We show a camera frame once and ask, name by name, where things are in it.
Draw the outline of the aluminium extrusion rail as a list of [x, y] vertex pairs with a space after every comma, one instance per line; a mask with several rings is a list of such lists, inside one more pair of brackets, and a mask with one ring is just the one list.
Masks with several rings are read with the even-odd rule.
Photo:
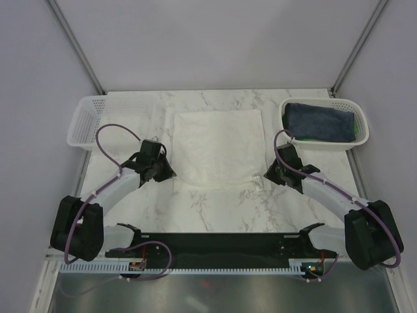
[[[49, 247], [47, 249], [46, 255], [44, 257], [46, 260], [58, 260], [64, 261], [65, 260], [65, 253], [61, 252], [60, 250], [54, 249]], [[110, 260], [118, 260], [118, 259], [128, 259], [128, 257], [106, 257], [104, 253], [99, 253], [94, 261], [110, 261]], [[341, 254], [339, 257], [339, 261], [351, 261], [351, 259], [347, 255]]]

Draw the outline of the right aluminium frame post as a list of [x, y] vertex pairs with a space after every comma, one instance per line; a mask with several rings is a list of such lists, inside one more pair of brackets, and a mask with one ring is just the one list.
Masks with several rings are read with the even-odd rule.
[[343, 82], [345, 81], [346, 77], [351, 71], [351, 68], [358, 59], [361, 51], [363, 50], [364, 46], [369, 40], [374, 28], [378, 24], [379, 20], [381, 19], [381, 16], [384, 14], [384, 11], [387, 9], [389, 4], [390, 0], [377, 1], [377, 4], [375, 5], [374, 9], [371, 12], [371, 15], [367, 19], [364, 28], [361, 30], [358, 39], [354, 43], [354, 46], [352, 47], [352, 50], [350, 51], [348, 58], [344, 62], [335, 82], [332, 84], [330, 88], [328, 88], [328, 94], [330, 98], [337, 97], [337, 93], [343, 85]]

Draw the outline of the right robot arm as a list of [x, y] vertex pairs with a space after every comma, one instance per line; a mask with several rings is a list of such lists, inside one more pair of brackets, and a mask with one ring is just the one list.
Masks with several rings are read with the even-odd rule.
[[303, 256], [313, 257], [320, 250], [331, 250], [348, 256], [361, 270], [376, 265], [395, 268], [400, 264], [404, 244], [386, 202], [369, 201], [337, 186], [319, 168], [303, 165], [290, 143], [274, 152], [276, 158], [265, 178], [314, 199], [343, 223], [342, 228], [312, 226], [297, 242]]

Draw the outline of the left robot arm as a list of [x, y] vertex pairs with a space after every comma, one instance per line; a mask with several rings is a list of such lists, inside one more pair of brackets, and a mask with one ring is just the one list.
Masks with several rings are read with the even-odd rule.
[[152, 180], [160, 183], [175, 176], [165, 146], [144, 140], [140, 150], [121, 164], [121, 170], [110, 181], [81, 198], [66, 196], [61, 200], [50, 246], [65, 254], [67, 264], [92, 261], [110, 250], [121, 250], [128, 257], [139, 255], [143, 242], [134, 236], [139, 230], [126, 223], [105, 226], [104, 217], [145, 183]]

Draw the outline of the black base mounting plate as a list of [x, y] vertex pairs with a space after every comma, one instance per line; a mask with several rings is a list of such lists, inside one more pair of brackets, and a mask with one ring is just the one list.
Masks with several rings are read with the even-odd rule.
[[152, 266], [166, 267], [168, 246], [171, 265], [242, 268], [259, 265], [287, 265], [290, 259], [335, 258], [331, 250], [313, 247], [304, 233], [135, 233], [130, 251], [110, 250], [106, 257], [145, 257]]

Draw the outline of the dark blue towel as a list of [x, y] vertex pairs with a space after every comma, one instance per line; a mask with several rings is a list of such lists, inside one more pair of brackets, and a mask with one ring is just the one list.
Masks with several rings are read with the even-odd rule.
[[290, 102], [281, 119], [283, 128], [297, 140], [334, 143], [355, 140], [355, 121], [351, 112]]

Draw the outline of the left white plastic basket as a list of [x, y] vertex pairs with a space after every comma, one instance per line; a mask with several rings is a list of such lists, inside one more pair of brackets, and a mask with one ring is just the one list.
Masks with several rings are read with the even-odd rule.
[[96, 132], [107, 124], [123, 125], [144, 140], [155, 136], [154, 127], [163, 118], [164, 112], [150, 96], [84, 97], [72, 116], [66, 142], [71, 147], [94, 151]]

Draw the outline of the white towel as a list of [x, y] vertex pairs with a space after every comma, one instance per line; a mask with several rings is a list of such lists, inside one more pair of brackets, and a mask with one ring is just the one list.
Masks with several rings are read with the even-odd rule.
[[176, 113], [171, 165], [176, 192], [270, 189], [260, 110]]

